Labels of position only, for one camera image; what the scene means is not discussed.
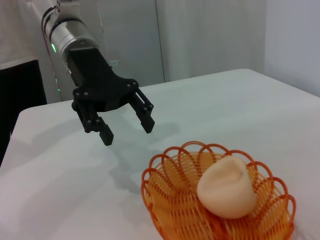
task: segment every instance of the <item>orange plastic basket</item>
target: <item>orange plastic basket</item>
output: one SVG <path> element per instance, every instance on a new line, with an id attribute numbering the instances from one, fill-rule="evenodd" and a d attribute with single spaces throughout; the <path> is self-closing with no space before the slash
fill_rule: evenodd
<path id="1" fill-rule="evenodd" d="M 195 146 L 199 151 L 186 150 Z M 257 206 L 245 217 L 225 219 L 203 207 L 197 197 L 197 184 L 208 167 L 234 154 L 248 159 L 246 166 Z M 165 240 L 288 240 L 294 230 L 296 201 L 288 194 L 285 183 L 247 153 L 218 144 L 191 141 L 155 155 L 142 174 L 141 195 L 154 226 Z"/>

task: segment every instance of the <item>white curtain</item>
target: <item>white curtain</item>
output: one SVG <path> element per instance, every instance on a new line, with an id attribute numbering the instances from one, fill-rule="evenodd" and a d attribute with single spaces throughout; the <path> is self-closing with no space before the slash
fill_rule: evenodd
<path id="1" fill-rule="evenodd" d="M 264 70 L 266 0 L 156 0 L 164 75 Z"/>
<path id="2" fill-rule="evenodd" d="M 0 0 L 0 70 L 36 59 L 16 0 Z"/>

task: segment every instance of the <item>green indicator light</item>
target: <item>green indicator light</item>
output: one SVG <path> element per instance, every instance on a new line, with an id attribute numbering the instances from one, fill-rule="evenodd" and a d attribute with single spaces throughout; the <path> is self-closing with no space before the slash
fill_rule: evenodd
<path id="1" fill-rule="evenodd" d="M 55 45 L 51 44 L 51 46 L 52 46 L 54 52 L 56 53 L 57 51 L 56 51 Z"/>

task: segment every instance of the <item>black object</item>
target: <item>black object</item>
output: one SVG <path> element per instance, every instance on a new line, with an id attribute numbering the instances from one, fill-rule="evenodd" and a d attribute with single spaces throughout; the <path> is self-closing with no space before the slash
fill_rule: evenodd
<path id="1" fill-rule="evenodd" d="M 112 71 L 97 48 L 71 50 L 67 63 L 71 77 L 79 87 L 73 90 L 72 108 L 86 133 L 100 132 L 103 143 L 111 145 L 114 135 L 97 112 L 108 112 L 126 104 L 135 110 L 146 133 L 152 131 L 154 106 L 139 89 L 136 80 L 119 77 Z"/>
<path id="2" fill-rule="evenodd" d="M 21 111 L 47 104 L 37 60 L 0 70 L 0 165 Z"/>
<path id="3" fill-rule="evenodd" d="M 44 22 L 44 27 L 42 28 L 42 31 L 44 31 L 47 27 L 47 24 L 49 22 L 49 20 L 51 19 L 51 16 L 53 15 L 54 13 L 52 12 L 51 14 L 49 14 L 49 16 L 46 18 L 45 22 Z"/>
<path id="4" fill-rule="evenodd" d="M 57 6 L 52 6 L 49 7 L 43 14 L 42 16 L 42 20 L 41 20 L 41 29 L 42 31 L 45 31 L 46 29 L 44 29 L 44 21 L 45 21 L 45 17 L 48 15 L 48 13 L 50 13 L 52 10 L 54 10 Z"/>

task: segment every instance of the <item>white table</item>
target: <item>white table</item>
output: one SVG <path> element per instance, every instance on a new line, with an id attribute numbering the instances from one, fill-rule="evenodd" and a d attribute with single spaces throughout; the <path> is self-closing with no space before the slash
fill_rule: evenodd
<path id="1" fill-rule="evenodd" d="M 266 163 L 297 201 L 293 239 L 320 236 L 320 98 L 239 69 L 142 88 L 146 134 L 129 106 L 102 113 L 104 146 L 61 102 L 23 111 L 0 168 L 1 240 L 159 240 L 140 196 L 150 158 L 191 140 Z"/>

